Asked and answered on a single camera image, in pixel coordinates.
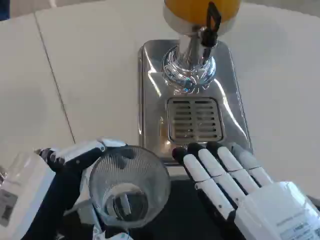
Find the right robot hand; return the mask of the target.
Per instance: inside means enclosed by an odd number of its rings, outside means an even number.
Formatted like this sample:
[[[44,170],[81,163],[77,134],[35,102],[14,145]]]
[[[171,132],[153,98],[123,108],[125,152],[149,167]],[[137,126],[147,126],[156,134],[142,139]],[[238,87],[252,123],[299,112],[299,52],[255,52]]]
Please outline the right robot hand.
[[[230,240],[317,240],[320,211],[292,181],[274,181],[237,143],[176,147],[206,211]]]

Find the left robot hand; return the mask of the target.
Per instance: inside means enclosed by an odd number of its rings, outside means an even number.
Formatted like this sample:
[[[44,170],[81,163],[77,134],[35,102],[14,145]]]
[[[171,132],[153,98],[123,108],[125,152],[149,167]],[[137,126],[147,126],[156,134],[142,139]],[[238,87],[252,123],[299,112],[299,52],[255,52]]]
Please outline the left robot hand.
[[[88,183],[92,165],[107,151],[126,146],[99,138],[63,150],[20,152],[0,173],[0,238],[55,240],[65,212]]]

